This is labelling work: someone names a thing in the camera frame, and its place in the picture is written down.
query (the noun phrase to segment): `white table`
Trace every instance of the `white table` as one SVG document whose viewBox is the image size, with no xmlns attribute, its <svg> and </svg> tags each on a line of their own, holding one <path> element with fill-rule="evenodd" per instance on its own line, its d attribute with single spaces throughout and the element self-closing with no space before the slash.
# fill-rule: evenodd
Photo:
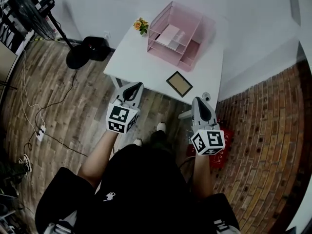
<svg viewBox="0 0 312 234">
<path fill-rule="evenodd" d="M 213 19 L 216 21 L 214 40 L 200 55 L 194 69 L 190 72 L 185 72 L 148 53 L 148 36 L 141 36 L 133 27 L 130 27 L 124 36 L 103 72 L 112 78 L 117 88 L 122 86 L 121 80 L 141 81 L 145 88 L 187 104 L 192 104 L 194 97 L 202 97 L 204 92 L 208 92 L 211 96 L 209 104 L 215 109 L 221 82 L 227 25 L 224 21 Z M 184 97 L 181 97 L 166 82 L 176 71 L 179 71 L 193 86 Z M 189 112 L 183 113 L 179 118 L 186 118 L 189 115 Z"/>
</svg>

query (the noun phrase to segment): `wall outlet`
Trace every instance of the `wall outlet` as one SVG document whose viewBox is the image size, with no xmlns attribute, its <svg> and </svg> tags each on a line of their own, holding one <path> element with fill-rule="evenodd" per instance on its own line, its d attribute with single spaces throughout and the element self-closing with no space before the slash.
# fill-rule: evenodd
<svg viewBox="0 0 312 234">
<path fill-rule="evenodd" d="M 109 39 L 111 38 L 111 34 L 108 31 L 104 31 L 104 39 Z"/>
<path fill-rule="evenodd" d="M 39 130 L 39 133 L 36 134 L 36 137 L 40 142 L 42 142 L 45 131 L 46 131 L 46 128 L 44 126 L 41 126 L 41 130 Z"/>
</svg>

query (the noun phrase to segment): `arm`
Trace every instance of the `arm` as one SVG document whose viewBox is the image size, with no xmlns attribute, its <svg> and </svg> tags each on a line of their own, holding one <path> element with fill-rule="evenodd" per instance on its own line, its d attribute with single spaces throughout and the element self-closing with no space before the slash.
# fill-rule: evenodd
<svg viewBox="0 0 312 234">
<path fill-rule="evenodd" d="M 198 199 L 204 199 L 213 194 L 209 156 L 196 153 L 192 191 Z"/>
<path fill-rule="evenodd" d="M 101 182 L 117 136 L 118 133 L 106 130 L 78 171 L 77 175 L 87 180 L 95 189 Z"/>
</svg>

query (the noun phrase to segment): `fan stand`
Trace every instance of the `fan stand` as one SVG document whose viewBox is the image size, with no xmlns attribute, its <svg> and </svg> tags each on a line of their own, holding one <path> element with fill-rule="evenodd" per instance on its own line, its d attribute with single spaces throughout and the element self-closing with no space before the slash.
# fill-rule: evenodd
<svg viewBox="0 0 312 234">
<path fill-rule="evenodd" d="M 64 32 L 59 27 L 54 17 L 52 16 L 51 12 L 48 12 L 47 15 L 50 18 L 53 25 L 59 31 L 59 33 L 61 34 L 67 45 L 70 47 L 70 51 L 68 52 L 66 57 L 67 66 L 71 69 L 78 69 L 84 66 L 90 59 L 89 49 L 83 46 L 83 44 L 73 47 L 72 44 L 69 42 L 68 38 L 66 37 L 66 35 L 64 34 Z"/>
</svg>

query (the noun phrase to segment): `black t-shirt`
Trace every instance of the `black t-shirt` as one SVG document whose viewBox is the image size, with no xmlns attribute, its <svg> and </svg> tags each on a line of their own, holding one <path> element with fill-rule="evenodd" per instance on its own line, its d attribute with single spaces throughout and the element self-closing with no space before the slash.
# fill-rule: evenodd
<svg viewBox="0 0 312 234">
<path fill-rule="evenodd" d="M 169 153 L 136 145 L 109 161 L 96 194 L 86 180 L 60 168 L 38 204 L 37 231 L 43 233 L 74 211 L 76 234 L 188 228 L 238 233 L 239 228 L 224 194 L 196 202 Z"/>
</svg>

